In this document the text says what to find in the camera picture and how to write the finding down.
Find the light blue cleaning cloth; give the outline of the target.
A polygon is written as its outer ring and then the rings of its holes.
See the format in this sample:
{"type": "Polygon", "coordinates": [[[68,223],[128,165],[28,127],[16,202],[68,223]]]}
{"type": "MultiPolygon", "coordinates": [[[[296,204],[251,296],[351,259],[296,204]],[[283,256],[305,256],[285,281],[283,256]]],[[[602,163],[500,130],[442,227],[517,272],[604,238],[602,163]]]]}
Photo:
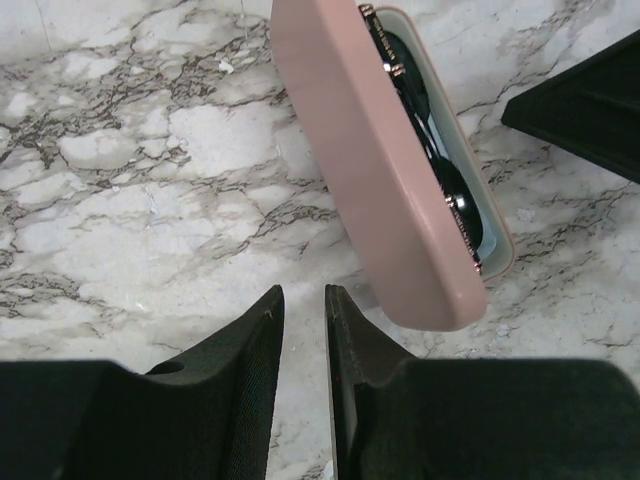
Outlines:
{"type": "Polygon", "coordinates": [[[422,130],[425,135],[423,146],[435,177],[443,192],[463,241],[469,250],[472,262],[478,272],[483,271],[486,258],[497,246],[496,234],[491,230],[488,218],[480,210],[468,182],[459,168],[441,149],[439,130],[432,119],[431,105],[426,93],[418,94],[421,110],[422,130]]]}

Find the pink glasses case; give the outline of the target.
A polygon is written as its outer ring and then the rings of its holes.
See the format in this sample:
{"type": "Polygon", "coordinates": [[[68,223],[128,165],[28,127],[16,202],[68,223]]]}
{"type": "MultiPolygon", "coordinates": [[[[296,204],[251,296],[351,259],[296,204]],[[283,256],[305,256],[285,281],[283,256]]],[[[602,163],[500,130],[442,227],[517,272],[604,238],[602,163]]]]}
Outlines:
{"type": "Polygon", "coordinates": [[[374,7],[422,73],[441,149],[496,234],[478,272],[422,145],[353,1],[276,1],[273,58],[379,305],[396,324],[452,331],[481,319],[488,280],[514,245],[410,17],[374,7]]]}

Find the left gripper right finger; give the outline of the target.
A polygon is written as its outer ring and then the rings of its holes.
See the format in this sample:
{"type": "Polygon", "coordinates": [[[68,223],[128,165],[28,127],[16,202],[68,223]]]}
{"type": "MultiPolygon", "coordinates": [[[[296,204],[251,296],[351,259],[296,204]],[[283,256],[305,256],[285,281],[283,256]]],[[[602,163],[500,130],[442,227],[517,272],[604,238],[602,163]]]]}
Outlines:
{"type": "Polygon", "coordinates": [[[616,366],[422,359],[325,289],[339,479],[635,479],[639,394],[616,366]]]}

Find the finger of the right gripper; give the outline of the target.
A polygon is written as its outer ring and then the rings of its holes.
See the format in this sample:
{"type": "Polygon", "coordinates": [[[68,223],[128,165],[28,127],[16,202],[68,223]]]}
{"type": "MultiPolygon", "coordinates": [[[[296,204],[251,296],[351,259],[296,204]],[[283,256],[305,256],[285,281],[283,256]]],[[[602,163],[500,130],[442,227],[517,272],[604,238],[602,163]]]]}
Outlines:
{"type": "Polygon", "coordinates": [[[513,97],[503,125],[639,181],[639,33],[513,97]]]}

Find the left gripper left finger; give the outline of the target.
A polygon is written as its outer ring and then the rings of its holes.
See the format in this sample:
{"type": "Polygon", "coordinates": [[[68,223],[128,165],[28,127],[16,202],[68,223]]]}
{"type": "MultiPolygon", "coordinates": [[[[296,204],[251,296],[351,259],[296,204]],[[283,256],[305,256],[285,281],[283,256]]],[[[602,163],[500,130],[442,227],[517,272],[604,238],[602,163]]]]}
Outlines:
{"type": "Polygon", "coordinates": [[[106,360],[4,362],[2,477],[264,478],[284,310],[273,287],[144,374],[106,360]]]}

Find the black sunglasses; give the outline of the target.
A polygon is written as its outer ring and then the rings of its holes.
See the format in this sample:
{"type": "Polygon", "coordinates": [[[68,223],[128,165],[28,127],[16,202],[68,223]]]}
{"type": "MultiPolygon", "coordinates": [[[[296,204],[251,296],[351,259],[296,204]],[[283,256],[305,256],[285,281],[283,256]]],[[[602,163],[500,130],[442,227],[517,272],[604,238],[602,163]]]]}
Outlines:
{"type": "Polygon", "coordinates": [[[482,270],[478,248],[483,224],[474,197],[459,169],[444,156],[429,126],[429,96],[416,60],[396,34],[385,29],[371,4],[360,4],[359,12],[370,32],[409,121],[422,145],[434,175],[471,255],[475,269],[482,270]]]}

